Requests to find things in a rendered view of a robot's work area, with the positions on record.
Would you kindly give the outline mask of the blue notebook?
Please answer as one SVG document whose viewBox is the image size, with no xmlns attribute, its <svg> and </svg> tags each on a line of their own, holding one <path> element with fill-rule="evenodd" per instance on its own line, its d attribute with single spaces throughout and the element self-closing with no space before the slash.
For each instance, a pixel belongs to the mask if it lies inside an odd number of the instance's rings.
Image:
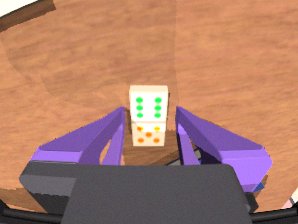
<svg viewBox="0 0 298 224">
<path fill-rule="evenodd" d="M 198 159 L 198 161 L 199 161 L 199 163 L 200 163 L 200 165 L 201 165 L 201 154 L 200 154 L 200 152 L 198 151 L 198 149 L 195 149 L 195 150 L 193 150 L 194 151 L 194 153 L 195 153 L 195 155 L 196 155 L 196 157 L 197 157 L 197 159 Z M 170 162 L 170 163 L 168 163 L 168 164 L 166 164 L 166 165 L 180 165 L 180 158 L 177 158 L 177 159 L 175 159 L 174 161 L 172 161 L 172 162 Z M 257 187 L 254 189 L 254 191 L 253 191 L 253 193 L 254 192 L 257 192 L 257 191 L 259 191 L 259 190 L 261 190 L 261 189 L 264 189 L 265 187 L 264 187 L 264 185 L 263 185 L 263 183 L 262 183 L 262 181 L 260 181 L 260 183 L 257 185 Z"/>
</svg>

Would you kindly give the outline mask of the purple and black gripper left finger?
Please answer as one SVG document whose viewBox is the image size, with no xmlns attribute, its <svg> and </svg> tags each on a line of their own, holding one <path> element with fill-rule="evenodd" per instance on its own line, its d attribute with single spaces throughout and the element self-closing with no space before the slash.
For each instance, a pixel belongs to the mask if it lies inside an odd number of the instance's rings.
<svg viewBox="0 0 298 224">
<path fill-rule="evenodd" d="M 121 165 L 125 124 L 125 109 L 120 106 L 99 120 L 39 146 L 30 161 L 100 165 L 101 152 L 111 139 L 101 165 Z"/>
</svg>

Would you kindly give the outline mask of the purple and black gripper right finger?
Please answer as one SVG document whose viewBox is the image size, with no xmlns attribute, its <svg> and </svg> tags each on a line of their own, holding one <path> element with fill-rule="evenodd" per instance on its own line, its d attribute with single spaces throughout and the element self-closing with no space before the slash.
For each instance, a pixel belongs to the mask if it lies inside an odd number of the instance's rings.
<svg viewBox="0 0 298 224">
<path fill-rule="evenodd" d="M 231 165 L 243 191 L 252 193 L 272 166 L 262 145 L 203 120 L 181 106 L 176 107 L 175 125 L 180 165 L 200 165 L 191 139 L 201 154 L 201 165 Z"/>
</svg>

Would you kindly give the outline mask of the cream rectangular block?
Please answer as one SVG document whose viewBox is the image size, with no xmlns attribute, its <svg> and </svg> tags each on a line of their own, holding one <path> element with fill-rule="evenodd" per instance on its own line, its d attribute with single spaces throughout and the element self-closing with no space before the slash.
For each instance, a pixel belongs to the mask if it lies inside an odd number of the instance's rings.
<svg viewBox="0 0 298 224">
<path fill-rule="evenodd" d="M 164 146 L 167 86 L 131 85 L 133 146 Z"/>
</svg>

